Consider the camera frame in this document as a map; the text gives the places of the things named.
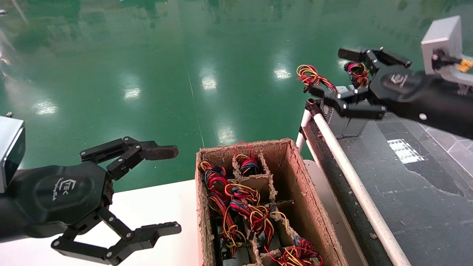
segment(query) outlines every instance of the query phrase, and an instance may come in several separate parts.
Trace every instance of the white table surface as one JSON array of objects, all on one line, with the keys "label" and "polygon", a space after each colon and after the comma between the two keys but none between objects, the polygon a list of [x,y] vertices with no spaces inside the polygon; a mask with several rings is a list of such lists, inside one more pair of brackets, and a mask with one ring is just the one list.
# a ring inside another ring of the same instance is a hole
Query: white table surface
[{"label": "white table surface", "polygon": [[[178,222],[182,232],[158,239],[153,249],[136,251],[121,266],[158,266],[198,264],[197,204],[195,181],[178,182],[115,193],[110,211],[134,230],[143,225]],[[50,245],[57,236],[22,239],[0,244],[0,265],[5,266],[94,266],[95,262],[59,254]],[[104,223],[98,224],[76,241],[110,247],[119,236]]]}]

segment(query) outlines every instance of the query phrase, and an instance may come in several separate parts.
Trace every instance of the cable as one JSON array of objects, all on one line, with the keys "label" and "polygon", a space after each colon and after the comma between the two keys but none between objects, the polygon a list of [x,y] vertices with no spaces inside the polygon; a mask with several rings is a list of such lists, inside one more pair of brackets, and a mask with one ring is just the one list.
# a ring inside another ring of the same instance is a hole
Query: cable
[{"label": "cable", "polygon": [[204,173],[204,181],[210,192],[215,193],[224,202],[228,201],[229,197],[223,191],[218,191],[215,186],[216,183],[222,184],[223,188],[228,185],[228,181],[225,178],[227,174],[225,168],[223,166],[214,166],[211,162],[204,160],[200,162],[198,169],[201,173]]},{"label": "cable", "polygon": [[294,246],[285,248],[279,258],[271,255],[266,247],[264,249],[271,259],[281,266],[322,266],[324,264],[324,260],[316,251],[315,246],[300,236],[294,238]]},{"label": "cable", "polygon": [[357,88],[367,87],[369,84],[368,71],[361,62],[348,62],[343,69],[350,75],[351,82]]},{"label": "cable", "polygon": [[231,198],[238,200],[245,199],[248,203],[253,205],[260,204],[260,194],[258,190],[240,184],[228,184],[224,188],[224,192]]},{"label": "cable", "polygon": [[299,76],[297,80],[302,80],[306,86],[313,84],[314,86],[319,86],[321,83],[327,88],[339,93],[337,87],[333,85],[328,79],[321,76],[317,69],[312,65],[300,65],[297,67],[297,75]]},{"label": "cable", "polygon": [[219,234],[220,238],[224,239],[227,248],[230,250],[230,256],[234,257],[238,248],[242,247],[245,243],[245,235],[238,230],[237,225],[233,223],[231,215],[228,214],[230,207],[225,207],[223,201],[215,194],[209,194],[209,200],[215,204],[210,205],[217,214],[223,216],[222,218],[222,233]]},{"label": "cable", "polygon": [[[246,147],[250,151],[250,156],[239,154],[238,153],[238,146],[240,144],[246,145]],[[253,150],[251,149],[250,145],[246,142],[238,142],[235,145],[235,157],[240,166],[240,173],[242,176],[247,177],[250,175],[256,175],[260,172],[260,167],[258,165],[258,161],[254,158]]]}]

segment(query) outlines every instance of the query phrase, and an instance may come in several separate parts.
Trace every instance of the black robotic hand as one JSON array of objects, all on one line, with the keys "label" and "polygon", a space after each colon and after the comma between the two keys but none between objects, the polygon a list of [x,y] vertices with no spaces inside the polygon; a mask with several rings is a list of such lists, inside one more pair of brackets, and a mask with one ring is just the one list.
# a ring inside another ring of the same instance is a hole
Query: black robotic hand
[{"label": "black robotic hand", "polygon": [[[158,146],[130,137],[82,151],[76,166],[47,166],[18,170],[0,194],[0,242],[64,233],[51,247],[63,255],[118,265],[132,252],[153,248],[159,237],[181,232],[176,222],[143,226],[134,231],[109,210],[112,180],[119,180],[142,160],[164,160],[178,155],[176,146]],[[107,170],[98,163],[115,159]],[[75,242],[106,223],[121,239],[110,248]]]},{"label": "black robotic hand", "polygon": [[[367,88],[336,94],[309,86],[305,91],[324,98],[340,116],[382,119],[385,112],[473,139],[473,94],[469,86],[453,83],[440,75],[409,69],[411,61],[378,50],[340,48],[340,58],[364,63],[371,81]],[[358,105],[362,100],[370,105]]]}]

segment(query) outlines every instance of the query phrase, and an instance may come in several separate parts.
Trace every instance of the cardboard box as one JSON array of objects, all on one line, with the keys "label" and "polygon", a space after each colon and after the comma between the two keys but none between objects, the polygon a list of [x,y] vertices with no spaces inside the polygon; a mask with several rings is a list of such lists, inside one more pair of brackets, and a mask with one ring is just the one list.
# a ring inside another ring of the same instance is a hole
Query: cardboard box
[{"label": "cardboard box", "polygon": [[[223,146],[201,149],[197,153],[195,180],[197,184],[197,222],[199,266],[215,266],[216,258],[210,222],[210,208],[208,192],[203,181],[203,174],[197,166],[202,160],[208,160],[214,165],[222,165],[227,169],[227,177],[235,183],[240,183],[257,189],[261,198],[270,203],[294,200],[293,204],[279,205],[280,214],[273,214],[276,226],[280,232],[281,245],[292,246],[295,235],[311,241],[324,259],[325,266],[348,265],[343,255],[342,248],[336,238],[332,223],[322,205],[312,180],[307,172],[304,162],[290,139],[278,141],[265,141],[249,143],[257,160],[260,162],[263,173],[243,177],[238,170],[235,159],[235,146]],[[238,147],[239,153],[249,154],[244,146]],[[251,266],[271,266],[275,263],[269,254],[259,253],[256,239],[250,241],[249,253]],[[280,251],[271,251],[274,256],[279,256]]]}]

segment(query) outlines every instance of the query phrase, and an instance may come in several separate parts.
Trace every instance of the bundle of wires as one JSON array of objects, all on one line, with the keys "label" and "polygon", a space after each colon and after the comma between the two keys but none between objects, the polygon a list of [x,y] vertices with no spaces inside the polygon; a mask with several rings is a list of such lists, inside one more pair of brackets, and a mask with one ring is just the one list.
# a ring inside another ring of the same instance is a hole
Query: bundle of wires
[{"label": "bundle of wires", "polygon": [[328,79],[321,76],[317,69],[313,65],[300,65],[297,67],[297,75],[299,76],[297,80],[302,80],[302,83],[305,86],[319,86],[320,84],[325,85],[327,88],[339,93],[337,87],[333,85]]},{"label": "bundle of wires", "polygon": [[231,215],[228,213],[229,207],[225,207],[225,203],[215,194],[209,194],[211,202],[210,208],[222,217],[222,233],[219,238],[224,240],[224,245],[230,251],[230,257],[234,257],[238,248],[245,243],[245,235],[238,230],[237,225],[233,223]]},{"label": "bundle of wires", "polygon": [[343,69],[350,75],[351,82],[357,88],[367,87],[369,83],[366,66],[360,62],[348,62]]},{"label": "bundle of wires", "polygon": [[260,194],[258,190],[239,184],[228,184],[225,186],[224,192],[227,196],[236,198],[239,201],[245,199],[249,204],[259,205]]},{"label": "bundle of wires", "polygon": [[243,204],[237,200],[230,201],[230,208],[238,212],[249,223],[249,235],[254,233],[254,235],[258,237],[264,232],[266,237],[264,246],[269,247],[274,234],[274,227],[269,220],[269,209],[261,205],[254,206]]},{"label": "bundle of wires", "polygon": [[230,198],[223,193],[223,189],[218,191],[215,186],[216,183],[220,183],[222,188],[228,185],[228,181],[225,178],[227,175],[225,168],[223,166],[214,166],[211,162],[205,160],[200,162],[198,168],[201,173],[204,173],[204,181],[210,192],[216,194],[224,202],[228,201]]},{"label": "bundle of wires", "polygon": [[225,186],[225,194],[230,196],[230,208],[241,216],[247,223],[249,229],[248,237],[252,239],[252,235],[258,237],[264,232],[265,246],[269,247],[274,234],[274,227],[269,216],[273,213],[279,213],[286,219],[286,227],[288,226],[286,216],[278,211],[270,212],[269,208],[260,204],[260,194],[257,190],[240,184],[228,184]]},{"label": "bundle of wires", "polygon": [[324,260],[316,251],[315,246],[299,236],[294,238],[294,246],[286,248],[281,257],[275,258],[271,254],[270,256],[273,261],[281,266],[322,266],[324,264]]},{"label": "bundle of wires", "polygon": [[[238,146],[240,144],[246,145],[250,151],[250,156],[238,153]],[[250,175],[256,175],[260,172],[258,161],[254,158],[254,153],[251,147],[246,142],[238,142],[235,146],[235,156],[240,166],[240,173],[242,176],[247,177]]]}]

